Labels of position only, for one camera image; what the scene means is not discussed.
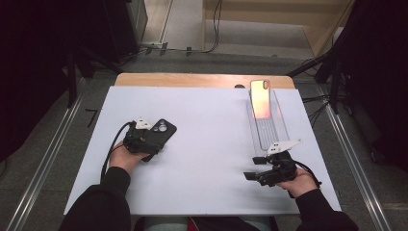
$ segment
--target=white table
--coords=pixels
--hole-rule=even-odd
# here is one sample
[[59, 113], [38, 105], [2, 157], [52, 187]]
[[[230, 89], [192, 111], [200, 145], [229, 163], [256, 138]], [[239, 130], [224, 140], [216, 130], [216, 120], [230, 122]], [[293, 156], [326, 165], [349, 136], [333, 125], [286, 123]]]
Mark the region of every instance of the white table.
[[[322, 181], [333, 209], [339, 201], [297, 90], [275, 90], [290, 139], [303, 139], [293, 159]], [[246, 111], [246, 89], [111, 87], [98, 118], [65, 213], [100, 170], [117, 130], [142, 116], [165, 118], [177, 132], [149, 163], [132, 174], [127, 192], [131, 214], [141, 216], [274, 216], [298, 214], [278, 187], [246, 181], [243, 172], [270, 166], [252, 163], [254, 147]]]

